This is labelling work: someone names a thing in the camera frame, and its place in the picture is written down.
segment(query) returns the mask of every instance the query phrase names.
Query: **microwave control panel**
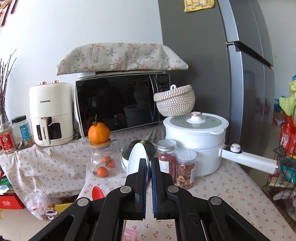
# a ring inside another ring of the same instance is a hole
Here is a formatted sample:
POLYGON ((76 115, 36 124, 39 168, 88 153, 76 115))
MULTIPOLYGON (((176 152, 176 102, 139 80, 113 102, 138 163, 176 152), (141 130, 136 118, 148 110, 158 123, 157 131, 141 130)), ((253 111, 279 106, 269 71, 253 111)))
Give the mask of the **microwave control panel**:
POLYGON ((164 92, 170 89, 170 75, 156 74, 158 92, 164 92))

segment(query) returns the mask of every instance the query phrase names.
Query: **wooden jar lid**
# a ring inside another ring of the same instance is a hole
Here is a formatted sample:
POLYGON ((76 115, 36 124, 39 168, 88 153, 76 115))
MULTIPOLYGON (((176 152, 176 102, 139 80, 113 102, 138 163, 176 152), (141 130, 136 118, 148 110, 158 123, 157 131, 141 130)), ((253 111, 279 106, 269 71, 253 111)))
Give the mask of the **wooden jar lid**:
POLYGON ((96 143, 93 143, 93 142, 89 141, 89 145, 93 149, 104 149, 104 148, 110 146, 110 144, 111 144, 111 139, 110 138, 106 142, 100 143, 100 144, 96 144, 96 143))

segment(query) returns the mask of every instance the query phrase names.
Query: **orange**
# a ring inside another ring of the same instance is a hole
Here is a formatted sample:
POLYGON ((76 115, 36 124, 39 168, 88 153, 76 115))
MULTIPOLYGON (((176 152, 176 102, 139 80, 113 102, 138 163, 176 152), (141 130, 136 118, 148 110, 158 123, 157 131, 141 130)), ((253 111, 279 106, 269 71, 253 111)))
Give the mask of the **orange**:
POLYGON ((98 167, 96 170, 96 173, 98 177, 107 177, 108 176, 108 170, 105 167, 98 167))
POLYGON ((111 160, 111 157, 110 156, 104 156, 103 158, 102 158, 102 162, 103 163, 107 163, 107 161, 110 161, 111 160))
POLYGON ((104 143, 110 137, 110 130, 104 123, 95 121, 89 128, 88 137, 95 144, 104 143))
POLYGON ((109 160, 109 161, 106 163, 106 167, 114 168, 114 167, 115 167, 115 161, 113 161, 113 160, 109 160))

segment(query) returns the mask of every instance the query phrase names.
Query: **floral cloth cover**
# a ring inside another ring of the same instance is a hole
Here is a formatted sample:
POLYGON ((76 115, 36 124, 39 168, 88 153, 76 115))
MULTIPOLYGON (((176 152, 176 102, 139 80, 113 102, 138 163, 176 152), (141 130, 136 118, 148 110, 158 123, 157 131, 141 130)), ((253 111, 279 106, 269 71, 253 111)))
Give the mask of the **floral cloth cover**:
MULTIPOLYGON (((116 131, 110 138, 118 139, 124 147, 137 139, 156 143, 165 138, 165 127, 159 124, 116 131)), ((89 160, 84 156, 90 156, 90 151, 88 142, 82 139, 47 148, 34 144, 10 155, 2 151, 0 165, 16 194, 26 204, 36 190, 51 198, 78 195, 85 183, 89 160)))
POLYGON ((57 75, 98 71, 187 70, 169 47, 149 43, 93 43, 76 47, 57 66, 57 75))
MULTIPOLYGON (((99 178, 87 169, 85 185, 79 197, 91 198, 93 186, 101 188, 107 195, 111 190, 123 186, 126 173, 117 170, 115 177, 99 178)), ((240 215, 262 232, 271 241, 296 240, 296 234, 254 181, 232 161, 223 160, 219 169, 203 178, 195 178, 189 190, 193 196, 209 199, 220 196, 240 215)), ((147 192, 146 219, 127 221, 126 228, 139 232, 138 241, 176 241, 174 220, 156 220, 152 212, 151 187, 147 192)))

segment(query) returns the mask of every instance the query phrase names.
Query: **jar of nuts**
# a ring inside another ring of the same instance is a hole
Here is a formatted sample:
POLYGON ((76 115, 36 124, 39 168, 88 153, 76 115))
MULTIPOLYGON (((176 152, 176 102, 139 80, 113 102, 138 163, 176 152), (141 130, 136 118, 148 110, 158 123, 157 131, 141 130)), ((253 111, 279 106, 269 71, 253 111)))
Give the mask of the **jar of nuts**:
POLYGON ((176 181, 176 149, 177 142, 171 139, 164 139, 157 142, 157 157, 160 170, 169 173, 173 181, 176 181))
POLYGON ((196 152, 190 149, 178 149, 176 164, 176 185, 190 189, 195 178, 196 152))
POLYGON ((0 125, 0 142, 5 154, 11 154, 16 151, 17 145, 13 138, 10 122, 0 125))

